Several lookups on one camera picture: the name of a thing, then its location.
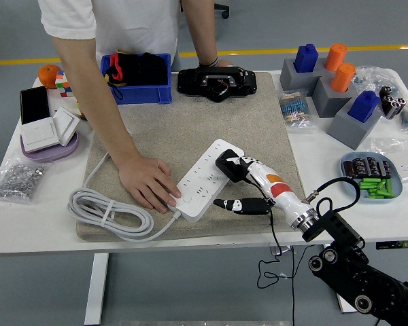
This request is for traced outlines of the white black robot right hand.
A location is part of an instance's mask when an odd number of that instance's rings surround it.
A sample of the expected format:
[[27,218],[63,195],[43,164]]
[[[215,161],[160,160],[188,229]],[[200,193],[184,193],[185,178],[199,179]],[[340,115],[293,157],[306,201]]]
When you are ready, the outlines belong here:
[[238,156],[228,149],[216,159],[216,166],[234,183],[247,182],[247,176],[251,176],[263,195],[262,198],[216,199],[216,206],[240,215],[266,215],[275,207],[283,210],[293,229],[302,228],[310,219],[317,217],[314,208],[300,200],[286,182],[261,161]]

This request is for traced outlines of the person's right hand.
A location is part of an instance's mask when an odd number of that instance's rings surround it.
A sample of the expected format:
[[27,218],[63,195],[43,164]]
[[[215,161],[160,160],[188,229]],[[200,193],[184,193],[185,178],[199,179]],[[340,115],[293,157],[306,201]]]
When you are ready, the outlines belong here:
[[182,194],[171,178],[171,168],[159,158],[138,155],[118,164],[121,184],[130,195],[147,209],[167,212],[175,207]]

